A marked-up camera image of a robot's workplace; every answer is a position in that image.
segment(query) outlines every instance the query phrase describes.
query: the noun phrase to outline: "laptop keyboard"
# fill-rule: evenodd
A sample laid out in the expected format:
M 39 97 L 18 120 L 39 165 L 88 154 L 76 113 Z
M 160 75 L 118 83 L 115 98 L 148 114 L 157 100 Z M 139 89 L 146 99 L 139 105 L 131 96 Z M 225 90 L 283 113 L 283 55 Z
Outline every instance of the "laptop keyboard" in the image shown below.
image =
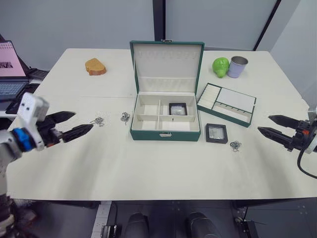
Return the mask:
M 15 98 L 15 96 L 25 86 L 24 82 L 21 83 L 0 83 L 0 99 Z

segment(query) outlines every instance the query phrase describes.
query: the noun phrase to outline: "laptop screen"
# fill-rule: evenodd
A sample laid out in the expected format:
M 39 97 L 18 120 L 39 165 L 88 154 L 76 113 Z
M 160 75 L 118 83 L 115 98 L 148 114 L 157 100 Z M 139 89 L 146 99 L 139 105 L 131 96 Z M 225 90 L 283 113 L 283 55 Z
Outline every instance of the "laptop screen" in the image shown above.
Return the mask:
M 0 77 L 25 77 L 11 41 L 0 43 Z

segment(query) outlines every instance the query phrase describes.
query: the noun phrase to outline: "floor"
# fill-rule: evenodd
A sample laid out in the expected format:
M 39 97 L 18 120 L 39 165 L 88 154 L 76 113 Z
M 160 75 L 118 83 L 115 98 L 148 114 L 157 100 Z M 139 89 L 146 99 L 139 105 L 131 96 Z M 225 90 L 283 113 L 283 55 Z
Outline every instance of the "floor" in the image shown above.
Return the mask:
M 244 216 L 230 201 L 117 201 L 116 224 L 122 234 L 130 215 L 148 216 L 151 238 L 185 238 L 185 219 L 190 212 L 204 213 L 216 225 L 222 238 L 239 238 L 234 217 Z M 41 219 L 31 228 L 39 238 L 90 238 L 97 209 L 40 203 Z M 112 205 L 108 225 L 114 224 Z M 317 238 L 317 198 L 249 207 L 246 220 L 256 223 L 260 238 Z

